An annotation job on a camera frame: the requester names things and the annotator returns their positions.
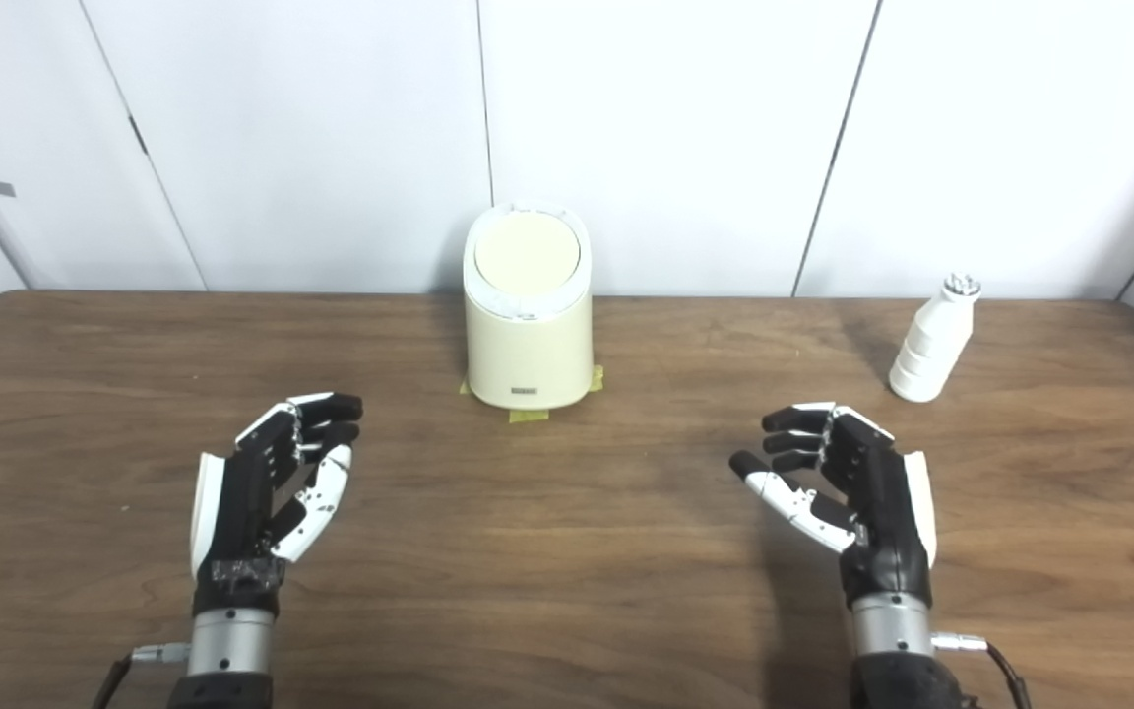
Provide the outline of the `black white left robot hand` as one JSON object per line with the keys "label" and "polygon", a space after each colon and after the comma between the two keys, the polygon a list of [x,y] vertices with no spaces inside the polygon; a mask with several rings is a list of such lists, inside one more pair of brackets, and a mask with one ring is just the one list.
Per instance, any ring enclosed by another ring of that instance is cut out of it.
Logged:
{"label": "black white left robot hand", "polygon": [[192,614],[280,613],[286,569],[323,534],[349,484],[363,400],[342,393],[287,398],[201,455],[191,527]]}

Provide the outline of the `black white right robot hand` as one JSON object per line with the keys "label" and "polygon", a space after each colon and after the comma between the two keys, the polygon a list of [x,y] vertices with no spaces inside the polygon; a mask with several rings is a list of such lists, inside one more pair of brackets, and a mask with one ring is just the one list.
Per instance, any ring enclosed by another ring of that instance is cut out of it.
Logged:
{"label": "black white right robot hand", "polygon": [[836,552],[846,604],[870,594],[933,605],[937,535],[926,459],[833,400],[761,420],[764,457],[737,450],[734,475],[799,533]]}

